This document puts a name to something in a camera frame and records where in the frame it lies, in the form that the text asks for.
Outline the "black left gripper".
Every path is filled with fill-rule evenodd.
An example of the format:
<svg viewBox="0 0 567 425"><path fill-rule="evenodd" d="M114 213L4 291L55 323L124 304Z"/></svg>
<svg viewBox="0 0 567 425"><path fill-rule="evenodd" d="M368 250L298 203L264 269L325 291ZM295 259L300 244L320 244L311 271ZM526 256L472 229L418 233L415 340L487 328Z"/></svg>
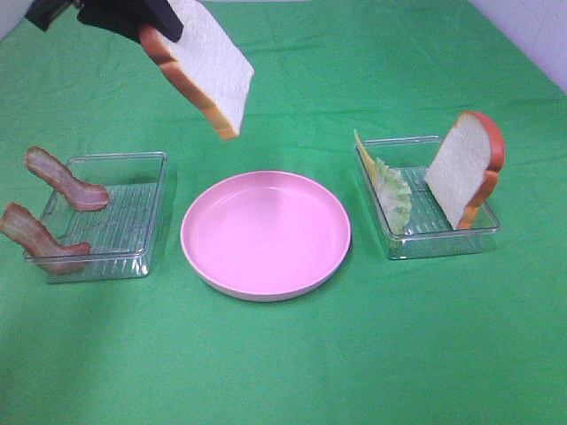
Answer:
<svg viewBox="0 0 567 425"><path fill-rule="evenodd" d="M138 28L143 23L156 28L172 42L178 42L183 34L183 24L168 0L35 0L25 18L47 31L69 7L75 8L82 24L108 30L136 43Z"/></svg>

